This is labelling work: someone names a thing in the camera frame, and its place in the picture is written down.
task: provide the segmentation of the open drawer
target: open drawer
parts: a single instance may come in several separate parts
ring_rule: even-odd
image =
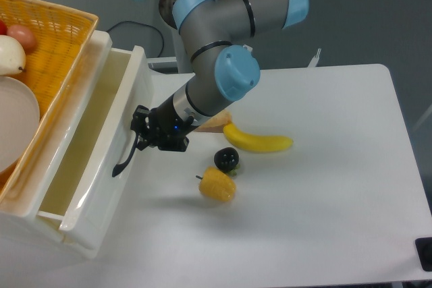
[[[88,257],[96,255],[130,170],[128,166],[112,178],[113,167],[128,155],[136,106],[149,105],[153,96],[144,49],[111,49],[111,40],[105,44],[108,50],[101,47],[99,55],[85,57],[85,66],[92,68],[85,72],[85,93],[79,93],[83,88],[77,84],[71,86],[72,97],[88,98],[65,104],[67,122],[60,113],[52,138],[0,202],[0,234],[20,237],[24,227],[26,240],[43,238]]]

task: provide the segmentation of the gray floor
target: gray floor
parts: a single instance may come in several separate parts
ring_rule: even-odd
[[[171,32],[158,14],[159,0],[47,0],[97,14],[98,29],[122,20],[158,27],[165,37],[162,56],[173,56]],[[414,127],[432,104],[432,0],[310,0],[306,21],[248,40],[263,69],[304,67],[319,47],[320,65],[382,63],[394,79],[414,153],[432,201],[432,117]],[[154,57],[160,36],[137,26],[121,26],[114,46],[145,48]]]

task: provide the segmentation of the wicker basket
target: wicker basket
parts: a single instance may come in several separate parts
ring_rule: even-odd
[[[98,17],[40,0],[0,0],[0,20],[6,26],[29,27],[38,41],[37,48],[27,54],[26,71],[14,78],[33,91],[41,111],[39,128],[25,153],[14,168],[0,174],[1,200],[47,133]]]

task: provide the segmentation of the banana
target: banana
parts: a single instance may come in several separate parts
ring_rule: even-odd
[[[227,124],[223,128],[223,134],[232,145],[251,152],[277,152],[286,150],[293,144],[293,140],[287,136],[244,133],[234,123]]]

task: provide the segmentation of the yellow bell pepper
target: yellow bell pepper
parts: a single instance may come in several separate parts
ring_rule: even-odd
[[[228,202],[234,198],[236,184],[228,175],[214,167],[208,167],[202,176],[196,177],[201,179],[198,188],[204,196],[222,202]]]

